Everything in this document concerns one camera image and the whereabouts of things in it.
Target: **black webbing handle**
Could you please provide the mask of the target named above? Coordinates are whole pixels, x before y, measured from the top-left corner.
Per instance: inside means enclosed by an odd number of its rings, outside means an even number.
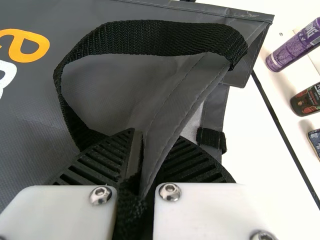
[[[247,50],[244,37],[224,24],[162,20],[107,22],[82,38],[54,70],[54,85],[67,128],[80,151],[105,138],[104,134],[89,129],[62,96],[62,74],[68,63],[88,55],[185,56],[212,52],[229,60],[232,70]]]

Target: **bag seam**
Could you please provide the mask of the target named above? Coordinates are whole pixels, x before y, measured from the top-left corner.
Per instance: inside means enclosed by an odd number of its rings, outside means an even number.
[[[139,4],[139,5],[151,6],[151,7],[157,7],[157,8],[172,9],[172,10],[177,10],[177,11],[201,13],[201,14],[207,14],[207,15],[213,15],[213,16],[225,17],[225,18],[235,18],[235,19],[243,19],[243,20],[249,20],[249,21],[259,21],[259,22],[266,22],[266,23],[269,23],[269,24],[273,23],[273,21],[271,19],[262,19],[262,18],[253,18],[253,17],[240,17],[240,16],[237,16],[237,15],[219,14],[219,13],[213,13],[213,12],[204,11],[204,10],[196,10],[196,9],[191,9],[191,8],[186,8],[186,7],[175,7],[175,6],[160,5],[160,4],[150,3],[150,2],[141,2],[141,1],[135,1],[135,0],[112,0],[112,1]]]
[[[167,100],[170,98],[171,94],[177,89],[177,87],[183,82],[183,80],[185,80],[188,76],[188,74],[191,72],[191,70],[200,62],[200,60],[207,55],[207,52],[205,54],[203,54],[202,57],[200,57],[200,59],[198,61],[196,61],[196,63],[190,68],[190,70],[184,75],[184,77],[180,80],[180,82],[174,87],[174,89],[172,89],[172,91],[169,93],[169,95],[165,98],[164,102],[162,103],[162,105],[159,107],[158,111],[155,113],[155,115],[153,116],[150,125],[148,126],[148,128],[146,129],[146,133],[145,133],[145,140],[147,140],[148,137],[148,133],[149,130],[152,126],[152,124],[154,123],[156,117],[158,116],[159,112],[162,110],[163,106],[165,105],[165,103],[167,102]]]
[[[225,94],[224,94],[224,103],[225,103],[225,104],[223,104],[223,106],[224,106],[224,113],[221,115],[221,119],[220,119],[220,127],[219,127],[219,128],[221,128],[221,125],[222,125],[223,119],[224,119],[225,114],[226,114],[226,107],[227,107],[228,93],[229,93],[229,89],[227,89],[227,90],[225,91]],[[220,149],[221,134],[223,133],[222,129],[221,129],[221,131],[219,131],[219,132],[221,132],[221,133],[219,134],[219,140],[218,140],[218,151],[221,151],[221,152],[222,152],[222,149]]]
[[[206,121],[206,113],[207,113],[207,106],[208,106],[208,100],[205,99],[203,107],[204,107],[204,113],[203,113],[203,122],[202,122],[202,130],[201,130],[201,136],[200,136],[200,140],[199,140],[199,145],[201,145],[201,141],[202,141],[202,136],[204,134],[204,126],[205,126],[205,121]]]
[[[200,93],[199,96],[196,98],[196,100],[193,102],[193,104],[191,105],[191,107],[189,108],[189,110],[186,111],[185,116],[184,116],[184,117],[182,118],[182,120],[179,122],[178,126],[175,128],[175,130],[173,131],[173,134],[169,137],[168,141],[164,144],[164,148],[162,149],[162,151],[161,151],[161,153],[160,153],[160,157],[158,157],[158,159],[161,158],[161,156],[162,156],[163,152],[165,151],[168,143],[172,140],[172,138],[173,138],[173,136],[175,135],[177,129],[180,127],[181,123],[182,123],[182,122],[186,119],[186,117],[189,115],[190,110],[191,110],[191,109],[193,108],[193,106],[196,104],[196,102],[198,101],[198,99],[202,96],[203,92],[204,92],[205,90],[207,90],[207,89],[210,87],[210,85],[213,83],[213,81],[216,80],[216,79],[220,76],[221,72],[225,69],[225,67],[227,66],[227,64],[229,64],[229,62],[225,63],[225,64],[222,66],[221,70],[217,73],[216,77],[215,77],[213,80],[211,80],[211,82],[206,86],[205,89],[203,89],[203,90],[201,91],[201,93]],[[148,186],[150,185],[151,176],[154,174],[155,169],[157,168],[157,163],[155,164],[155,166],[153,167],[153,170],[151,171],[151,173],[149,174],[149,176],[148,176],[148,178],[147,178],[147,184],[146,184],[147,188],[148,188]],[[142,195],[145,196],[147,193],[148,193],[148,191],[144,190]]]
[[[229,96],[229,90],[230,90],[230,86],[226,86],[228,89],[225,91],[225,95],[224,95],[224,105],[223,105],[223,108],[224,108],[224,113],[223,115],[221,116],[221,120],[220,120],[220,128],[221,128],[221,132],[223,130],[223,123],[224,123],[224,120],[225,120],[225,115],[226,115],[226,108],[227,108],[227,101],[228,101],[228,96]]]
[[[258,52],[258,49],[259,49],[259,47],[260,47],[262,38],[263,38],[263,37],[260,37],[260,41],[259,41],[259,43],[258,43],[258,47],[257,47],[256,50],[255,50],[255,53],[254,53],[253,58],[252,58],[252,62],[251,62],[250,67],[249,67],[249,71],[248,71],[245,79],[247,79],[247,78],[249,77],[249,75],[251,74],[250,69],[251,69],[252,65],[254,64],[254,58],[255,58],[255,56],[256,56],[256,54],[257,54],[257,52]]]

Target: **velcro strap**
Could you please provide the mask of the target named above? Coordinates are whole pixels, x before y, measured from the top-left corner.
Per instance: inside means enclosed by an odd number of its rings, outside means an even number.
[[[147,202],[139,196],[141,171],[125,179],[118,190],[112,240],[137,240],[144,232]]]
[[[196,142],[199,145],[206,145],[216,149],[221,149],[222,154],[227,151],[226,137],[222,131],[199,127],[196,132]]]

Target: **purple spray can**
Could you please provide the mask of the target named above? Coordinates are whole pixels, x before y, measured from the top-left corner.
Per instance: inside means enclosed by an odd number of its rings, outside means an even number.
[[[318,46],[320,46],[320,17],[267,56],[265,64],[271,71],[280,72]]]

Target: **black strap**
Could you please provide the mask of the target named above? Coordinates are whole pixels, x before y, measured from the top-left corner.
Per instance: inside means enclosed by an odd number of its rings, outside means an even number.
[[[196,142],[199,145],[207,145],[216,149],[221,149],[222,154],[227,151],[226,136],[222,131],[198,127]]]
[[[112,240],[139,240],[144,232],[148,204],[139,197],[141,171],[124,180],[118,190]]]
[[[64,99],[61,81],[68,63],[88,55],[184,56],[212,52],[229,60],[232,70],[247,50],[244,37],[224,24],[161,20],[107,22],[82,38],[54,70],[54,85],[67,128],[80,151],[106,137],[89,129]]]

